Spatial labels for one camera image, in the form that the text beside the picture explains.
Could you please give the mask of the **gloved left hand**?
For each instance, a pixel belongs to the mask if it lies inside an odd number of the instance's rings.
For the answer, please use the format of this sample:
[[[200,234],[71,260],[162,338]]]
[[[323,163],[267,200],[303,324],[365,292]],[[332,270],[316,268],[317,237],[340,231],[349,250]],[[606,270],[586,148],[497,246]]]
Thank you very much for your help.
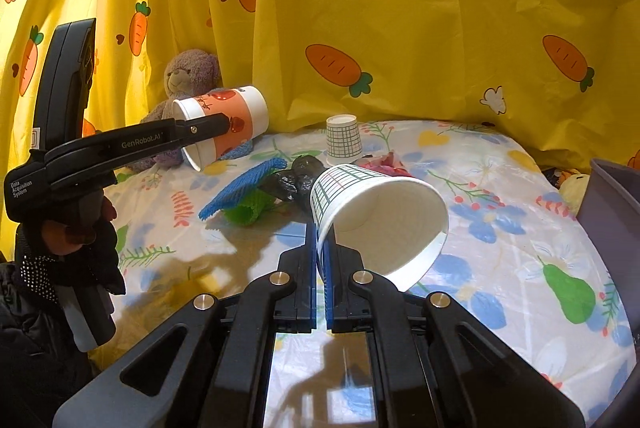
[[[57,315],[77,349],[89,352],[116,332],[112,298],[126,293],[118,267],[116,209],[102,190],[59,201],[48,215],[18,226],[18,283]]]

